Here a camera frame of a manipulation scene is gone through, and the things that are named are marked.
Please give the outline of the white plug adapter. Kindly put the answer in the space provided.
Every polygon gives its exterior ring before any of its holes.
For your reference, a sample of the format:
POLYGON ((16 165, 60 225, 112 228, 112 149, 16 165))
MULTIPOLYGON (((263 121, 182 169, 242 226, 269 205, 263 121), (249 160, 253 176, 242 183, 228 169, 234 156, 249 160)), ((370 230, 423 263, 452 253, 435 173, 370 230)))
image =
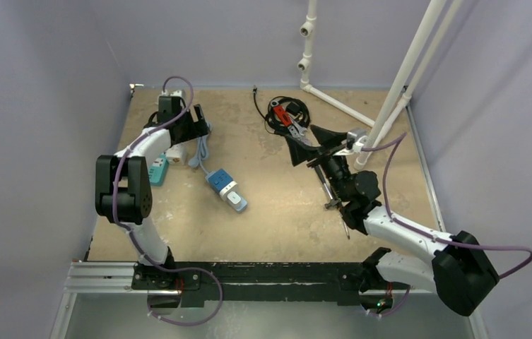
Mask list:
POLYGON ((165 158, 170 165, 185 165, 187 163, 187 146, 179 143, 165 151, 165 158))

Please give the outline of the teal power strip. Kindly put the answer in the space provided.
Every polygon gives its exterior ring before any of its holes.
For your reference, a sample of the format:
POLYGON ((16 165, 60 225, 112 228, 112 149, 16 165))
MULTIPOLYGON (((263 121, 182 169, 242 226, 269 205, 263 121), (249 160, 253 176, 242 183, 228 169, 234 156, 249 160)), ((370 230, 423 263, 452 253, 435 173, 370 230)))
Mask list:
POLYGON ((160 154, 148 170, 149 182, 151 186, 162 186, 169 167, 166 155, 160 154))

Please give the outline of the blue power strip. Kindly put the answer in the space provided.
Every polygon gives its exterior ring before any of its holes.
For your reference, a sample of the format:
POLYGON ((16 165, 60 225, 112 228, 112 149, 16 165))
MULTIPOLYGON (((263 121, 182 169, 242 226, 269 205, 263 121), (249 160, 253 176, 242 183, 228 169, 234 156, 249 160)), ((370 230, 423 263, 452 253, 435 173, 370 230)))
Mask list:
POLYGON ((206 175, 206 181, 208 182, 212 190, 216 194, 218 194, 218 196, 221 198, 222 201, 224 201, 223 194, 225 192, 236 191, 243 198, 242 205, 238 208, 234 208, 231 205, 229 205, 226 201, 225 202, 237 213, 241 213, 246 209, 247 201, 239 192, 238 183, 224 169, 218 169, 216 171, 209 172, 206 175))

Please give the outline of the white charger plug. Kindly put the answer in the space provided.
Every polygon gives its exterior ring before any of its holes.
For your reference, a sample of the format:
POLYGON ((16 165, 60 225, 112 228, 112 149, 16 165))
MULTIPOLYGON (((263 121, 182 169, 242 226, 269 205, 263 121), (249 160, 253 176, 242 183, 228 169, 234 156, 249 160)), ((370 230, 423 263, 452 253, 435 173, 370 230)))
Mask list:
POLYGON ((223 194, 223 199, 234 208, 242 205, 243 198, 236 191, 227 191, 223 194))

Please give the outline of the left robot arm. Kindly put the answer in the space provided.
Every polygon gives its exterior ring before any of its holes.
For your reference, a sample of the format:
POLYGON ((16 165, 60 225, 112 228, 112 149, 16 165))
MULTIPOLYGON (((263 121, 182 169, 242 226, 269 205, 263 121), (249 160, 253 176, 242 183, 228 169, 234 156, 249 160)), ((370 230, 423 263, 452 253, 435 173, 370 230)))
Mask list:
POLYGON ((167 289, 180 272, 150 218, 150 166, 172 146, 207 136, 209 131, 199 104, 190 105, 179 95, 161 95, 157 111, 150 115, 140 135, 119 152, 96 160, 95 210, 124 230, 136 250, 135 283, 154 283, 167 289))

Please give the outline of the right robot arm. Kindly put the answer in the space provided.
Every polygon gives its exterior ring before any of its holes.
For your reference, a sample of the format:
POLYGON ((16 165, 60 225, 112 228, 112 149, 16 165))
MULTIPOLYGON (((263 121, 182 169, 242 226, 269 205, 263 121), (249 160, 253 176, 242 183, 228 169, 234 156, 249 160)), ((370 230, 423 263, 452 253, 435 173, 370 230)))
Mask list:
POLYGON ((347 156, 358 153, 369 136, 364 129, 336 132, 310 127, 318 145, 286 136, 291 163, 316 170, 330 192, 328 209, 337 210, 349 230, 383 239, 408 252, 377 249, 362 263, 360 290, 403 283, 435 293, 446 307, 470 316, 500 281, 478 240, 461 231, 450 234, 412 223, 379 197, 377 174, 351 172, 347 156))

